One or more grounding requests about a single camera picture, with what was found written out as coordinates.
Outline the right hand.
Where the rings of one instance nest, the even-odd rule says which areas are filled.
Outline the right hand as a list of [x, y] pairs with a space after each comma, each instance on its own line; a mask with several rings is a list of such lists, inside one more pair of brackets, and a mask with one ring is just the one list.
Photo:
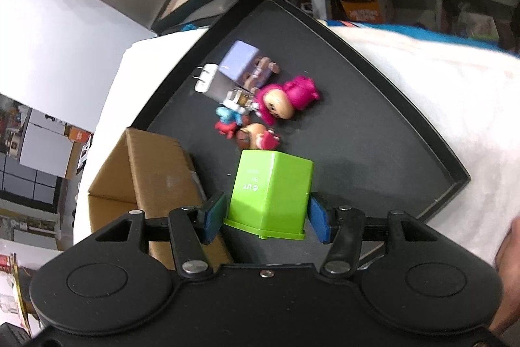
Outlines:
[[520, 302], [520, 223], [516, 217], [495, 257], [495, 264], [503, 284], [501, 304], [494, 315], [490, 330], [501, 334], [519, 320]]

